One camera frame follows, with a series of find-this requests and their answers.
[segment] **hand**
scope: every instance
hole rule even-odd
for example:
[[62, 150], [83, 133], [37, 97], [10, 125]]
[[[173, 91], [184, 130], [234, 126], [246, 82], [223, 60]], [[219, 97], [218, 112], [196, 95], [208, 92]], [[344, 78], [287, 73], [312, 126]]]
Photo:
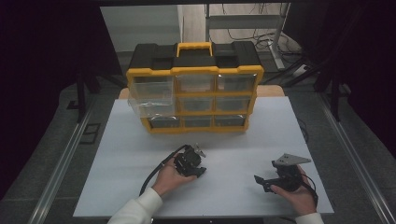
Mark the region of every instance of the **hand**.
[[196, 175], [182, 176], [178, 173], [175, 167], [175, 158], [172, 158], [165, 164], [160, 170], [152, 188], [160, 195], [163, 196], [165, 193], [177, 189], [179, 186], [191, 182], [196, 179]]
[[[305, 171], [298, 165], [300, 173], [303, 175], [303, 181], [310, 186], [308, 179], [305, 176]], [[300, 186], [294, 192], [288, 192], [278, 186], [272, 185], [271, 190], [288, 200], [293, 206], [294, 210], [300, 215], [305, 216], [311, 213], [316, 213], [314, 198], [308, 189]]]

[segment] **wire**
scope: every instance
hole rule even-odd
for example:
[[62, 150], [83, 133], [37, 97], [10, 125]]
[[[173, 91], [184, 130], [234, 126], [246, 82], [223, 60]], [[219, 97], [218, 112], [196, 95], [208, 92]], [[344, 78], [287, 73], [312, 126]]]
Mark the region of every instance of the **wire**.
[[309, 176], [307, 176], [307, 175], [303, 175], [303, 176], [305, 176], [306, 178], [308, 178], [308, 179], [311, 181], [312, 185], [314, 185], [314, 191], [317, 191], [317, 185], [316, 185], [315, 182], [311, 179], [311, 177], [309, 177]]
[[160, 164], [158, 164], [157, 167], [155, 167], [155, 169], [151, 172], [151, 174], [149, 174], [149, 176], [146, 178], [145, 183], [142, 186], [142, 189], [140, 190], [139, 196], [142, 195], [145, 190], [146, 187], [148, 186], [149, 181], [151, 180], [151, 178], [157, 174], [157, 172], [159, 172], [161, 170], [161, 168], [163, 168], [163, 166], [169, 162], [181, 149], [188, 147], [189, 145], [184, 145], [178, 149], [176, 149], [174, 152], [172, 152], [168, 157], [166, 157], [165, 160], [163, 160]]
[[285, 78], [291, 77], [291, 76], [293, 76], [293, 74], [288, 74], [287, 76], [282, 77], [282, 78], [279, 80], [279, 83], [278, 83], [277, 85], [282, 86], [283, 80], [285, 80]]
[[[256, 7], [256, 5], [257, 5], [257, 4], [254, 5], [253, 9], [251, 9], [250, 12], [249, 12], [248, 14], [251, 14], [251, 13], [253, 12], [253, 10], [254, 10], [254, 8]], [[267, 8], [267, 6], [269, 6], [269, 5], [271, 5], [271, 4], [262, 4], [261, 7], [259, 8], [259, 14], [262, 14], [264, 8], [265, 8], [265, 10], [266, 10], [266, 13], [268, 14], [268, 8]], [[227, 13], [227, 11], [226, 11], [226, 9], [225, 9], [224, 4], [221, 4], [221, 8], [222, 8], [223, 14], [224, 14], [224, 15], [227, 15], [228, 13]], [[272, 35], [273, 33], [267, 34], [268, 29], [266, 29], [266, 32], [265, 32], [266, 34], [263, 34], [263, 35], [256, 35], [257, 32], [258, 32], [258, 29], [255, 29], [255, 30], [253, 31], [253, 35], [250, 36], [250, 37], [236, 38], [236, 37], [233, 37], [233, 36], [231, 35], [230, 29], [227, 29], [228, 36], [229, 36], [232, 40], [238, 41], [238, 40], [250, 40], [250, 39], [254, 39], [254, 40], [256, 40], [256, 44], [255, 44], [256, 49], [266, 49], [266, 48], [268, 48], [268, 47], [270, 46], [270, 45], [268, 44], [268, 41], [272, 41], [273, 39], [272, 39], [271, 37], [269, 37], [269, 36], [268, 36], [267, 38], [265, 38], [265, 39], [262, 39], [262, 38], [265, 37], [265, 36], [267, 36], [267, 35]]]
[[281, 73], [275, 75], [274, 77], [268, 78], [268, 79], [265, 80], [263, 83], [261, 83], [261, 85], [265, 85], [265, 84], [267, 84], [268, 82], [270, 82], [270, 81], [272, 81], [272, 80], [274, 80], [274, 79], [276, 79], [276, 78], [278, 78], [278, 77], [281, 77], [281, 76], [283, 76], [283, 75], [286, 75], [295, 65], [300, 64], [300, 63], [302, 63], [303, 61], [304, 61], [304, 57], [300, 58], [297, 62], [291, 64], [286, 70], [282, 71]]
[[292, 223], [297, 223], [295, 220], [293, 220], [293, 219], [291, 219], [289, 217], [280, 217], [280, 219], [287, 220], [287, 221], [292, 222]]
[[297, 120], [299, 121], [300, 129], [303, 132], [304, 140], [305, 140], [306, 143], [308, 143], [309, 134], [308, 134], [308, 130], [306, 129], [306, 124], [305, 124], [305, 122], [302, 119], [297, 118]]

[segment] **black electronic component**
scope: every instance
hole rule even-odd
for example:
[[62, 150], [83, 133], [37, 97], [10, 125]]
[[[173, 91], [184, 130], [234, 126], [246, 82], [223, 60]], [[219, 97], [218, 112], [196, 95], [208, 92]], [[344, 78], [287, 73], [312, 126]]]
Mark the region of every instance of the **black electronic component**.
[[[184, 153], [178, 153], [181, 149], [185, 149]], [[174, 157], [175, 157], [174, 164], [177, 167], [177, 171], [181, 175], [184, 176], [196, 175], [197, 177], [199, 177], [206, 170], [205, 167], [197, 168], [197, 166], [201, 163], [201, 156], [205, 157], [205, 154], [201, 149], [198, 148], [198, 146], [196, 146], [196, 148], [193, 148], [190, 145], [184, 145], [182, 147], [179, 147], [174, 152], [172, 152], [168, 157], [166, 157], [165, 160], [163, 160], [160, 164], [158, 164], [158, 166], [151, 172], [151, 174], [149, 174], [148, 178], [146, 179], [145, 183], [142, 186], [142, 189], [140, 190], [139, 195], [142, 195], [143, 192], [145, 192], [150, 179], [155, 174], [157, 174], [157, 172], [159, 172], [161, 168], [163, 168], [163, 166]]]
[[276, 168], [276, 172], [279, 178], [265, 180], [262, 177], [254, 175], [256, 183], [264, 187], [265, 192], [273, 192], [271, 185], [276, 185], [288, 192], [294, 192], [300, 186], [305, 187], [311, 193], [315, 205], [318, 205], [318, 195], [315, 189], [312, 189], [309, 184], [303, 180], [303, 175], [300, 173], [297, 164], [310, 162], [311, 160], [293, 156], [290, 154], [284, 154], [277, 161], [272, 161], [273, 166]]
[[184, 176], [196, 175], [200, 177], [200, 175], [205, 172], [206, 168], [198, 168], [199, 164], [201, 164], [201, 156], [195, 152], [192, 146], [186, 148], [184, 153], [178, 153], [175, 157], [176, 169]]
[[271, 185], [277, 185], [289, 192], [293, 192], [301, 186], [303, 177], [301, 176], [297, 165], [276, 165], [274, 161], [272, 161], [272, 164], [276, 168], [279, 178], [264, 180], [263, 178], [254, 175], [256, 183], [262, 185], [265, 192], [273, 192], [270, 188]]

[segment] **mechanical part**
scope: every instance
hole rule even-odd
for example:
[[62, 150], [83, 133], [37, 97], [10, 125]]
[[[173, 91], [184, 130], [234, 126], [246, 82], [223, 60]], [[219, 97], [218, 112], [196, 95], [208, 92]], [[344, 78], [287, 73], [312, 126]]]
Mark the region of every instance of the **mechanical part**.
[[300, 186], [304, 186], [312, 194], [315, 205], [318, 205], [318, 195], [314, 189], [312, 189], [309, 184], [305, 183], [303, 180], [303, 175], [300, 173], [297, 164], [310, 162], [311, 160], [293, 156], [290, 154], [284, 154], [278, 160], [272, 161], [273, 166], [276, 168], [276, 172], [279, 178], [265, 180], [262, 177], [254, 175], [256, 183], [264, 187], [265, 192], [273, 192], [271, 190], [271, 185], [276, 185], [282, 189], [294, 192]]
[[276, 168], [276, 172], [279, 175], [279, 178], [264, 180], [263, 178], [254, 175], [256, 183], [262, 185], [265, 192], [273, 192], [270, 188], [271, 185], [277, 185], [289, 192], [293, 192], [301, 186], [301, 182], [303, 182], [303, 177], [301, 176], [297, 165], [276, 165], [274, 161], [272, 161], [272, 164]]
[[175, 157], [177, 171], [184, 176], [196, 175], [200, 177], [206, 170], [205, 167], [198, 168], [201, 164], [201, 156], [205, 157], [201, 149], [188, 145], [184, 153], [178, 153]]
[[297, 165], [301, 163], [307, 163], [311, 162], [311, 160], [303, 157], [298, 157], [298, 156], [293, 156], [290, 154], [283, 154], [279, 159], [275, 161], [276, 165], [285, 165], [285, 166], [290, 166], [290, 165]]

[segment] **white sleeve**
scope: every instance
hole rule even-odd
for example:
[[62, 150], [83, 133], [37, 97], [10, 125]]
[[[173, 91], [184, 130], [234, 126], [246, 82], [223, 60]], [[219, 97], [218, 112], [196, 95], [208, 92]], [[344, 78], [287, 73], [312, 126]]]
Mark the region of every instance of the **white sleeve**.
[[319, 213], [312, 213], [296, 218], [297, 224], [323, 224]]
[[148, 188], [136, 200], [125, 204], [109, 221], [108, 224], [149, 224], [152, 215], [163, 205], [160, 195]]

